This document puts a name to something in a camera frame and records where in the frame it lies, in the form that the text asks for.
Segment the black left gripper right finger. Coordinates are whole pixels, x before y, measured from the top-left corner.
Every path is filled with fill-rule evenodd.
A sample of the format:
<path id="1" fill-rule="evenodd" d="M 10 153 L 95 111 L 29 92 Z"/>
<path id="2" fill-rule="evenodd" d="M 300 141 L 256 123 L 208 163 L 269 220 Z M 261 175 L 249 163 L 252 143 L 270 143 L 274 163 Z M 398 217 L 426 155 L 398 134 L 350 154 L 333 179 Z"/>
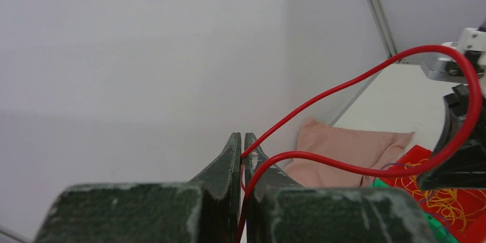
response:
<path id="1" fill-rule="evenodd" d="M 390 187 L 305 188 L 279 166 L 258 180 L 244 209 L 248 242 L 435 242 L 405 191 Z"/>

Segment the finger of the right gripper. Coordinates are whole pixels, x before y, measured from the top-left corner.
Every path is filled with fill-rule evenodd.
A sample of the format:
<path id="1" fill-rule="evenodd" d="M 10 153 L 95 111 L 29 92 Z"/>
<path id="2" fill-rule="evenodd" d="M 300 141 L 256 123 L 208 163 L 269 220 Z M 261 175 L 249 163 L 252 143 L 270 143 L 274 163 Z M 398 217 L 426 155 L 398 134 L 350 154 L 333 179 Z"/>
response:
<path id="1" fill-rule="evenodd" d="M 469 90 L 459 84 L 443 97 L 445 123 L 432 152 L 437 155 L 462 126 L 468 108 Z M 485 99 L 476 126 L 463 145 L 449 159 L 436 168 L 418 176 L 421 190 L 485 189 Z"/>

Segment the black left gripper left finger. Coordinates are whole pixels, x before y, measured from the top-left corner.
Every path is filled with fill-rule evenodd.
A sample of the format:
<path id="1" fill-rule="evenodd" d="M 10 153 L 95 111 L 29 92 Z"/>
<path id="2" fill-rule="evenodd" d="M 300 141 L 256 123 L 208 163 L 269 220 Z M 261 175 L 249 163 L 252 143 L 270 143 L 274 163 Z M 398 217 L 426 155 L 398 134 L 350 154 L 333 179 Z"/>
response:
<path id="1" fill-rule="evenodd" d="M 241 135 L 187 182 L 89 183 L 53 202 L 35 242 L 233 242 Z"/>

